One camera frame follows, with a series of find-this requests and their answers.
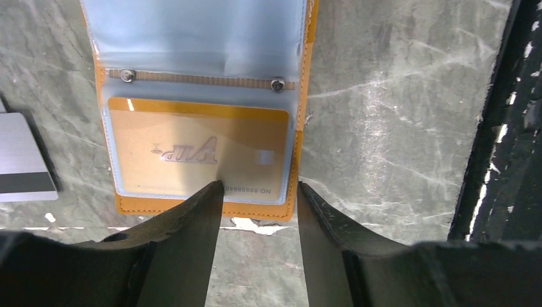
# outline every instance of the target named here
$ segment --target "white paint chip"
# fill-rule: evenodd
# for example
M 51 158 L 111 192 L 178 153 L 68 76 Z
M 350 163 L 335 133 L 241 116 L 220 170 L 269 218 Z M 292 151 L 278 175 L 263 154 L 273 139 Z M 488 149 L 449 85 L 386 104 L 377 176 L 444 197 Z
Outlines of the white paint chip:
M 492 162 L 491 162 L 491 164 L 490 164 L 490 170 L 496 171 L 498 174 L 500 174 L 499 169 L 498 169 Z
M 496 143 L 502 142 L 502 139 L 504 138 L 504 136 L 506 135 L 507 132 L 508 132 L 508 125 L 507 125 L 507 124 L 504 124 L 504 125 L 500 128 L 499 136 L 497 136 L 497 142 L 496 142 Z
M 516 101 L 516 95 L 517 95 L 517 92 L 513 91 L 512 94 L 510 94 L 510 98 L 508 98 L 508 105 L 509 106 L 512 106 L 514 104 L 514 102 Z
M 287 226 L 258 226 L 252 221 L 252 219 L 247 219 L 244 217 L 234 217 L 231 219 L 231 222 L 235 225 L 235 227 L 221 227 L 221 229 L 254 232 L 258 235 L 272 235 L 279 230 L 288 228 Z
M 52 216 L 51 213 L 46 213 L 45 218 L 51 223 L 54 223 L 56 221 L 56 219 L 54 218 L 54 216 Z
M 527 46 L 525 47 L 525 52 L 524 52 L 524 54 L 523 54 L 523 57 L 524 57 L 525 59 L 529 57 L 530 52 L 532 51 L 532 48 L 533 48 L 532 42 L 529 42 L 529 43 L 527 44 Z

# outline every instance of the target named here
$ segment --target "orange leather wallet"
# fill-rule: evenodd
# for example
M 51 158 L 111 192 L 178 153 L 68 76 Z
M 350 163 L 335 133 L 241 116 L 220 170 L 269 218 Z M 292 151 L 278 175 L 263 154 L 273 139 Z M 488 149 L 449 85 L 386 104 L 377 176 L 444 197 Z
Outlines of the orange leather wallet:
M 317 0 L 81 0 L 122 214 L 224 182 L 225 216 L 292 217 Z

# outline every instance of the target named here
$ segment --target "marble surface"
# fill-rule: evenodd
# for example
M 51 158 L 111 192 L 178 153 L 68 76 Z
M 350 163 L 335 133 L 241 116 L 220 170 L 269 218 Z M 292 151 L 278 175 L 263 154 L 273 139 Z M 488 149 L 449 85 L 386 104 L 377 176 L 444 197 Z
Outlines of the marble surface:
M 321 0 L 301 180 L 382 235 L 444 240 L 509 4 Z M 0 203 L 1 228 L 79 242 L 148 218 L 113 206 L 77 0 L 0 3 L 0 92 L 61 190 L 58 201 Z M 208 306 L 307 305 L 297 220 L 283 225 L 220 232 Z

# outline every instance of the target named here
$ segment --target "wallet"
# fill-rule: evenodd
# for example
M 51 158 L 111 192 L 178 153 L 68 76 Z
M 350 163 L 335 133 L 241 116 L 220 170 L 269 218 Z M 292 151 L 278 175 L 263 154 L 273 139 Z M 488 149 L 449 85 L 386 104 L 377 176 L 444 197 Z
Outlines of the wallet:
M 225 216 L 293 215 L 315 0 L 81 0 L 121 214 L 214 180 Z

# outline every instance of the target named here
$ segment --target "rivet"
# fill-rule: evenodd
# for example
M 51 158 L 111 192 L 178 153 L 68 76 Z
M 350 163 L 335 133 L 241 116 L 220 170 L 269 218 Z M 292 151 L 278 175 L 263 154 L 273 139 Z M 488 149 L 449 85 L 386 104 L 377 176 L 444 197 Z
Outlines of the rivet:
M 123 69 L 120 71 L 120 79 L 126 83 L 132 82 L 136 78 L 136 72 L 131 69 Z
M 271 81 L 271 90 L 273 90 L 275 93 L 280 93 L 284 91 L 285 86 L 286 83 L 282 78 L 275 78 Z

